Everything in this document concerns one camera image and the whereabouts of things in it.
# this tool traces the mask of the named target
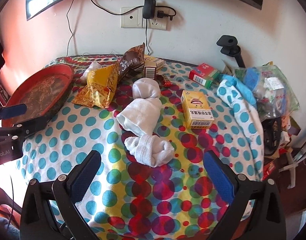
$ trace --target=wall socket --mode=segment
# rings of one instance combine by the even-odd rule
[[[133,7],[121,8],[121,13],[131,10]],[[121,15],[121,28],[143,28],[143,7]]]
[[[157,11],[163,11],[165,14],[168,14],[169,9],[163,7],[157,7],[155,9],[154,18],[148,19],[148,28],[166,30],[166,25],[167,22],[169,21],[169,17],[157,18]],[[146,28],[146,19],[143,19],[143,28]]]

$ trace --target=clear plastic bag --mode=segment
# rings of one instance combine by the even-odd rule
[[[287,78],[277,66],[236,69],[235,76],[252,91],[261,121],[289,115],[299,109]]]

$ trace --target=cardboard box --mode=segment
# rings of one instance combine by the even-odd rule
[[[153,61],[145,61],[144,63],[144,77],[155,79],[156,78],[157,67],[156,63]]]
[[[187,129],[208,129],[214,121],[203,92],[184,90],[181,97]]]
[[[203,63],[190,71],[189,79],[201,84],[206,88],[210,88],[214,79],[220,74],[219,70]]]
[[[152,61],[154,63],[156,63],[156,72],[159,72],[162,67],[164,66],[165,61],[163,59],[160,58],[156,58],[156,57],[152,57],[149,55],[144,55],[144,60],[146,61]]]

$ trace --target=polka dot tablecloth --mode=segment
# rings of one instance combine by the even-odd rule
[[[254,174],[250,147],[233,110],[216,95],[189,80],[192,67],[166,62],[161,73],[175,84],[161,87],[163,108],[154,134],[170,141],[174,158],[166,165],[150,168],[125,152],[124,140],[133,135],[124,131],[116,115],[132,101],[132,83],[119,84],[108,109],[87,108],[71,103],[81,90],[80,76],[91,61],[109,65],[115,56],[65,57],[50,65],[67,63],[74,67],[72,93],[45,130],[23,144],[24,157],[17,169],[28,182],[40,182],[68,174],[92,150],[101,153],[101,166],[82,202],[81,215],[101,239],[175,239],[209,234],[227,209],[207,173],[202,157],[213,150],[236,173]],[[205,94],[215,122],[209,130],[184,127],[180,97],[183,90]],[[51,201],[56,219],[63,223],[56,202]]]

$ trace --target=yellow box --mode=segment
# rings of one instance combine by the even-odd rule
[[[203,92],[184,90],[181,101],[187,129],[210,128],[214,117]]]

